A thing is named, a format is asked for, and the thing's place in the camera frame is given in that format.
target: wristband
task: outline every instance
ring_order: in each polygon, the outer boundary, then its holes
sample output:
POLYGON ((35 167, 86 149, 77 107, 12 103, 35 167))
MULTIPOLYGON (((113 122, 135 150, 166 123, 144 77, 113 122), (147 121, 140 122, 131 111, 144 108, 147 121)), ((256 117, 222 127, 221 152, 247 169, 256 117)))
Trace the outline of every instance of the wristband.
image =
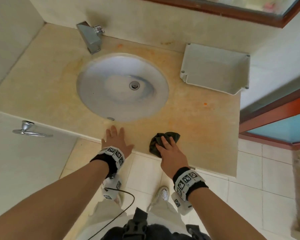
POLYGON ((188 200, 188 195, 198 188, 208 188, 205 180, 192 169, 187 167, 180 168, 173 177, 175 183, 174 190, 184 201, 188 200))
POLYGON ((125 158, 124 154, 119 148, 109 146, 103 148, 90 162, 94 160, 105 161, 109 166, 109 173, 107 177, 116 173, 123 165, 125 158))

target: black waist bag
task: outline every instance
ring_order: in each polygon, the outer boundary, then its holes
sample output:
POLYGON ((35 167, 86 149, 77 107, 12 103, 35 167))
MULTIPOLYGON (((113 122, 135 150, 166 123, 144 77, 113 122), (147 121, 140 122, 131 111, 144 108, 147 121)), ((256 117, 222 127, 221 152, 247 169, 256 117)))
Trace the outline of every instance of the black waist bag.
POLYGON ((199 226, 186 225, 188 236, 180 233, 171 233, 170 230, 159 224, 152 224, 148 226, 148 214, 139 208, 133 219, 129 220, 124 227, 113 227, 104 235, 102 240, 211 240, 211 238, 200 232, 199 226))

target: sink drain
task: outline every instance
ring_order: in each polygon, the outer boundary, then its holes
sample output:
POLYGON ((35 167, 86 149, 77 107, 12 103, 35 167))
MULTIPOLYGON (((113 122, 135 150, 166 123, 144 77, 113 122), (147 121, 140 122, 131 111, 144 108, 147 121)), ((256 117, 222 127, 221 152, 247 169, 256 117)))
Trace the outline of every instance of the sink drain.
POLYGON ((137 90, 140 88, 140 83, 137 82, 137 81, 132 81, 130 84, 129 84, 129 88, 132 89, 132 90, 137 90))

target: person's left hand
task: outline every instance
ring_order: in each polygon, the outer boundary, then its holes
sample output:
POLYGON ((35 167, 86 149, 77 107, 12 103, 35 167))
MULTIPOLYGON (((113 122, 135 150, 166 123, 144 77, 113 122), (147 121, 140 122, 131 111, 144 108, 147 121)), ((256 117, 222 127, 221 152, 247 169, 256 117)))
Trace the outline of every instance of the person's left hand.
POLYGON ((127 158, 134 148, 134 145, 126 145, 124 141, 124 128, 120 128, 119 134, 117 133, 117 128, 113 125, 111 126, 111 129, 107 129, 105 131, 106 134, 106 141, 104 139, 101 140, 101 148, 105 147, 116 147, 119 148, 122 153, 124 154, 124 157, 127 158))

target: oval white sink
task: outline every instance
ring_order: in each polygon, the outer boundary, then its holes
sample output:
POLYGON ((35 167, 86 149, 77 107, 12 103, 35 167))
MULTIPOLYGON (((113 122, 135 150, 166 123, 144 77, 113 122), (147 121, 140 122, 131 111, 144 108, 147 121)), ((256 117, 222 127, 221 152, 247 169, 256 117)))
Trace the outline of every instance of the oval white sink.
POLYGON ((147 60, 116 53, 89 62, 79 74, 77 92, 93 113, 127 122, 157 113, 168 100, 169 86, 147 60))

